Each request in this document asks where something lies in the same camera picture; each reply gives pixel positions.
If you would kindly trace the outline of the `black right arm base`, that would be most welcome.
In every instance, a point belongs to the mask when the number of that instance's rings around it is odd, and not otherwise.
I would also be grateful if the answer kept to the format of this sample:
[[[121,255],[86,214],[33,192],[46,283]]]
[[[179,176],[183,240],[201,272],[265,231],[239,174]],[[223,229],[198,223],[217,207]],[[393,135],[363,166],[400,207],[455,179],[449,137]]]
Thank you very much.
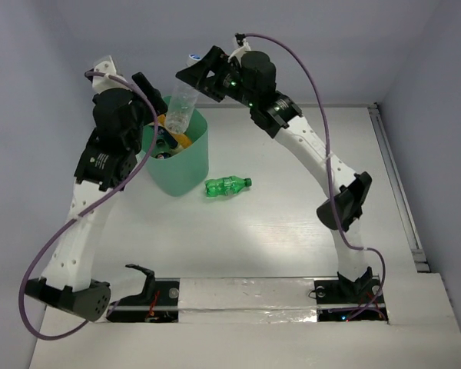
[[[317,303],[319,322],[388,321],[383,295],[373,300],[379,286],[380,279],[368,267],[354,282],[340,274],[315,280],[307,296]]]

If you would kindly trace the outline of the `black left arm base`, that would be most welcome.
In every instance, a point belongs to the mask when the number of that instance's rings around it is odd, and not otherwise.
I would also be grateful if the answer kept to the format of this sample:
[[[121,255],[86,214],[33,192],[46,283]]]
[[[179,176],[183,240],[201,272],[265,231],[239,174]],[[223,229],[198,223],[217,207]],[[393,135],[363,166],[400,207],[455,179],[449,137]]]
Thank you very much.
[[[126,268],[144,275],[141,292],[110,305],[106,320],[111,323],[177,323],[179,321],[179,278],[156,278],[155,273],[137,264]]]

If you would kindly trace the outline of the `clear bottle with black label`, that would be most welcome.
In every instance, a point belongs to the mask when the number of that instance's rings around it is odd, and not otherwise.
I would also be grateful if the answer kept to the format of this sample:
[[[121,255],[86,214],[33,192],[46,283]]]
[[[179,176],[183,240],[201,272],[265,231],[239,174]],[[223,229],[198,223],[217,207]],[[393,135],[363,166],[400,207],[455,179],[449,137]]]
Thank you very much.
[[[155,159],[166,159],[172,156],[171,150],[167,147],[163,148],[155,148],[154,153],[152,155]]]

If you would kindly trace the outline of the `clear water bottle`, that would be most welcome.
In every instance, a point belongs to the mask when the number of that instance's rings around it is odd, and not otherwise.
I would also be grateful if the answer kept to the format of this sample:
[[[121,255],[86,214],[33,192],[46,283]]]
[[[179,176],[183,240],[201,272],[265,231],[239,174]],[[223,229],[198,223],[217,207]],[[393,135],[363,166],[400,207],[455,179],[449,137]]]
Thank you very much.
[[[199,91],[176,79],[165,118],[165,128],[175,134],[184,134],[189,127]]]

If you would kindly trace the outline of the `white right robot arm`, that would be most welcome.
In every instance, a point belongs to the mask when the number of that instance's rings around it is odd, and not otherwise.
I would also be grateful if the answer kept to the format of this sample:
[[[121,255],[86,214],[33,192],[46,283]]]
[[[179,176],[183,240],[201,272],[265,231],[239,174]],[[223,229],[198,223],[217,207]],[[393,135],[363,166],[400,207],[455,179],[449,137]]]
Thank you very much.
[[[239,57],[229,57],[214,46],[176,77],[215,101],[229,97],[248,106],[255,125],[313,175],[327,196],[317,209],[317,217],[333,236],[340,296],[346,301],[362,297],[372,277],[360,248],[360,216],[371,176],[365,171],[355,172],[326,151],[297,104],[277,90],[276,67],[267,54],[243,51]]]

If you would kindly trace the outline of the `orange bottle with blue label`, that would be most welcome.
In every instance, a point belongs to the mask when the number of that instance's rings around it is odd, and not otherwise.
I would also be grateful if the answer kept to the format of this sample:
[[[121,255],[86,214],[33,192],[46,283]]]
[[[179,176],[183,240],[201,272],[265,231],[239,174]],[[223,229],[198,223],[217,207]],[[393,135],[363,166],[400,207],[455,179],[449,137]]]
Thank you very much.
[[[158,131],[164,137],[165,141],[167,142],[169,148],[178,153],[184,150],[185,148],[189,148],[193,141],[189,139],[188,136],[185,134],[177,134],[171,133],[165,128],[165,115],[158,116]]]

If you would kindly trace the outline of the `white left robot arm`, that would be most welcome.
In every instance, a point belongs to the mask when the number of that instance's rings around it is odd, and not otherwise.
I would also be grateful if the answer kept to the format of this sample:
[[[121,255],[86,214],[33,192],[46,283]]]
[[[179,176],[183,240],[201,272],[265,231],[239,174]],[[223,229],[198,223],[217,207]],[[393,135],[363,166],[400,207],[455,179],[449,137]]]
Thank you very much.
[[[91,133],[74,173],[74,190],[65,225],[47,242],[56,249],[40,277],[26,274],[19,290],[49,307],[96,321],[108,308],[111,287],[91,269],[105,223],[126,184],[142,169],[137,159],[144,128],[167,112],[161,93],[143,73],[131,82],[107,72],[86,72],[95,90]]]

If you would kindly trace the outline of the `green plastic soda bottle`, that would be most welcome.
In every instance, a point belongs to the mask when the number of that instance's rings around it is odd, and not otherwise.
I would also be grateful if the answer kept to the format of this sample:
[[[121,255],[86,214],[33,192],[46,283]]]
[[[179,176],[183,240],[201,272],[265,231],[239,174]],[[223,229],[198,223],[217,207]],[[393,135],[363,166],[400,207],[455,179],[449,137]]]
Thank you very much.
[[[245,188],[252,186],[250,178],[239,178],[237,176],[229,176],[218,179],[208,179],[204,182],[205,194],[209,198],[219,196],[236,195]]]

